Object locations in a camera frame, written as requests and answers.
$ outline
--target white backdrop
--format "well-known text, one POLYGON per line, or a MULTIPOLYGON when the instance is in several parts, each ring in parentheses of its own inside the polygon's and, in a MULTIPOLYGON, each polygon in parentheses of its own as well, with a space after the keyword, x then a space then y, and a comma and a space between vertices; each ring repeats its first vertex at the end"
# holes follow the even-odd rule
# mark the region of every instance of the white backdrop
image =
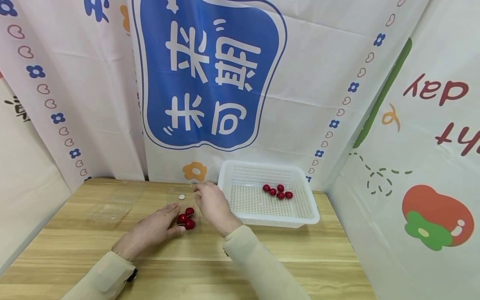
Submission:
POLYGON ((0 275, 50 220, 70 190, 20 100, 0 73, 0 275))
POLYGON ((480 297, 478 11, 430 3, 329 193, 380 300, 480 297))
POLYGON ((125 2, 0 1, 3 75, 72 191, 89 177, 144 180, 125 2))
POLYGON ((322 189, 427 2, 129 1, 150 180, 239 159, 322 189))

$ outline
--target sleeve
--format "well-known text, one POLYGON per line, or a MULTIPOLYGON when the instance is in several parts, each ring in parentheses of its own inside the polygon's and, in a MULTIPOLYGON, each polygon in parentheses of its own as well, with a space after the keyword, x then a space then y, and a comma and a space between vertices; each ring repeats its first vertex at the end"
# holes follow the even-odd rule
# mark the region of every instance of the sleeve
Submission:
POLYGON ((240 267, 259 300, 309 300, 292 274, 243 225, 225 237, 225 253, 240 267))
POLYGON ((112 251, 105 254, 62 300, 112 300, 120 294, 135 266, 112 251))

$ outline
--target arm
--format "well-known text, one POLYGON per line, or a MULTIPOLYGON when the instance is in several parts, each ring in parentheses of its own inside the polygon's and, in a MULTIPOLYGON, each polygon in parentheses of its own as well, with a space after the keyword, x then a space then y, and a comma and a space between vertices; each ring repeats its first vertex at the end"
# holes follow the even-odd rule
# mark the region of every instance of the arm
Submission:
POLYGON ((258 299, 310 299, 292 274, 247 226, 243 225, 227 235, 224 249, 250 281, 258 299))
POLYGON ((169 204, 140 221, 105 254, 62 300, 113 300, 134 273, 132 261, 146 248, 185 232, 185 227, 170 228, 180 211, 178 203, 169 204))
POLYGON ((233 215, 223 192, 211 182, 195 192, 203 216, 225 238, 224 250, 250 281, 260 300, 307 300, 310 297, 255 234, 233 215))

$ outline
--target perforated basket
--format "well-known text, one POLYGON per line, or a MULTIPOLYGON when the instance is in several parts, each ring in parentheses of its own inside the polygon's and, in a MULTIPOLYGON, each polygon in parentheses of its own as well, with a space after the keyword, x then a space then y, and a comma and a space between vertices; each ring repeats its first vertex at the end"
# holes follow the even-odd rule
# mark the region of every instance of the perforated basket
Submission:
POLYGON ((298 167, 226 160, 218 186, 244 224, 299 228, 320 220, 312 190, 298 167), (283 184, 293 198, 280 201, 263 191, 264 184, 283 184))

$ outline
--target orange flower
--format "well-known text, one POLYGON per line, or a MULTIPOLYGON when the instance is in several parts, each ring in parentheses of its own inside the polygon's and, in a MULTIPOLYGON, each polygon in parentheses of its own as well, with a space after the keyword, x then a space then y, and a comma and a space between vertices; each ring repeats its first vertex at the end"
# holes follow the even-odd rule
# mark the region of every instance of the orange flower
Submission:
POLYGON ((126 5, 121 5, 120 6, 120 12, 123 15, 123 28, 127 32, 128 35, 130 35, 130 22, 129 22, 129 17, 128 17, 128 9, 126 5))
POLYGON ((183 173, 185 173, 186 180, 197 180, 197 181, 204 181, 205 176, 207 175, 207 167, 199 163, 198 161, 193 161, 189 165, 185 165, 182 168, 183 173))

